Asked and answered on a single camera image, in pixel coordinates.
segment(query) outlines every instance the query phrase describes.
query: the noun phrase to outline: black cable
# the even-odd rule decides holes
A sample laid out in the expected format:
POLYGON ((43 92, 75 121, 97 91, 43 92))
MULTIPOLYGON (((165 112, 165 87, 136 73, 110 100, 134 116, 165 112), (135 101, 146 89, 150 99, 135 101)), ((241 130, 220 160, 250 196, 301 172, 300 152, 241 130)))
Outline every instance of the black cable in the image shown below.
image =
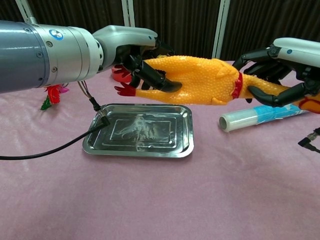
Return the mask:
POLYGON ((13 160, 26 160, 26 159, 36 159, 36 158, 41 158, 41 157, 44 157, 44 156, 47 156, 47 155, 50 155, 50 154, 54 154, 62 149, 65 149, 67 147, 69 147, 70 145, 76 143, 77 141, 79 141, 80 139, 84 138, 85 136, 95 132, 95 131, 98 131, 98 130, 101 130, 103 129, 104 127, 106 127, 107 125, 106 124, 100 124, 98 126, 95 126, 93 128, 91 128, 90 130, 88 130, 87 132, 85 132, 84 134, 78 136, 77 138, 71 140, 70 142, 60 146, 60 147, 57 147, 55 149, 52 149, 50 151, 46 151, 46 152, 43 152, 43 153, 38 153, 38 154, 34 154, 34 155, 27 155, 27 156, 0 156, 0 160, 9 160, 9 161, 13 161, 13 160))

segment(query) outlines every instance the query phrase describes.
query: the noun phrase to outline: blue label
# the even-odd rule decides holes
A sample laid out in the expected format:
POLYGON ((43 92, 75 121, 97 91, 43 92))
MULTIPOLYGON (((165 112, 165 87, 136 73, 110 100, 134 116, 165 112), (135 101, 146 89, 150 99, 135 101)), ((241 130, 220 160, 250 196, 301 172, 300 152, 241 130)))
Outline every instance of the blue label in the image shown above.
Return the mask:
POLYGON ((302 114, 304 111, 299 107, 289 104, 284 107, 256 106, 253 108, 258 116, 257 123, 266 123, 276 119, 284 119, 294 115, 302 114))
POLYGON ((64 39, 64 36, 61 32, 59 32, 58 30, 55 30, 55 29, 51 29, 49 30, 49 33, 52 37, 54 37, 55 39, 57 40, 62 40, 64 39))

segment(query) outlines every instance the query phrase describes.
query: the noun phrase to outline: rubber chicken leg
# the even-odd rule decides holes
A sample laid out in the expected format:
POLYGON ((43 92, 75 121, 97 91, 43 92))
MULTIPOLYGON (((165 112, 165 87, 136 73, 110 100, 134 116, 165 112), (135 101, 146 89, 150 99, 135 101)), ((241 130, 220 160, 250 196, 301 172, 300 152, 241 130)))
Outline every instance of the rubber chicken leg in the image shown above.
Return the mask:
MULTIPOLYGON (((252 75, 240 73, 232 65, 213 58, 168 56, 145 60, 152 68, 165 72, 167 79, 182 83, 176 92, 135 89, 125 83, 115 89, 121 96, 137 96, 168 104, 226 105, 233 99, 253 98, 248 86, 256 86, 277 96, 288 89, 252 75)), ((320 95, 295 102, 301 109, 320 113, 320 95)))

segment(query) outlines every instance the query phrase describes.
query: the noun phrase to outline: black curtain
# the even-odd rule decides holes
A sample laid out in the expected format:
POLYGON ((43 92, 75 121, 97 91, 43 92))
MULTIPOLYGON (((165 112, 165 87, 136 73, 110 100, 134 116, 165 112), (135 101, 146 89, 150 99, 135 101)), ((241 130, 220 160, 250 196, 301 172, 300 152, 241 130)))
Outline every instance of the black curtain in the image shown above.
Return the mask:
POLYGON ((235 60, 280 37, 320 42, 320 0, 231 0, 220 58, 235 60))
POLYGON ((158 33, 177 55, 211 58, 220 0, 134 0, 135 26, 158 33))
MULTIPOLYGON (((107 25, 124 25, 121 0, 29 0, 39 24, 73 26, 93 33, 107 25)), ((0 20, 23 22, 14 0, 0 0, 0 20)))

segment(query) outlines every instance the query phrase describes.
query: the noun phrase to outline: cling film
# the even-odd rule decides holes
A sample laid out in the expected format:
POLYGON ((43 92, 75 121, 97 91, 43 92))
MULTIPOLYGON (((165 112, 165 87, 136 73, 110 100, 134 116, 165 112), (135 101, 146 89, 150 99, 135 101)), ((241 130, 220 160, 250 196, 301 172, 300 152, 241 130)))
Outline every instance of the cling film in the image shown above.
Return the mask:
POLYGON ((288 104, 283 107, 271 107, 262 105, 256 106, 253 109, 257 114, 257 124, 262 124, 277 119, 284 119, 306 112, 293 104, 288 104))

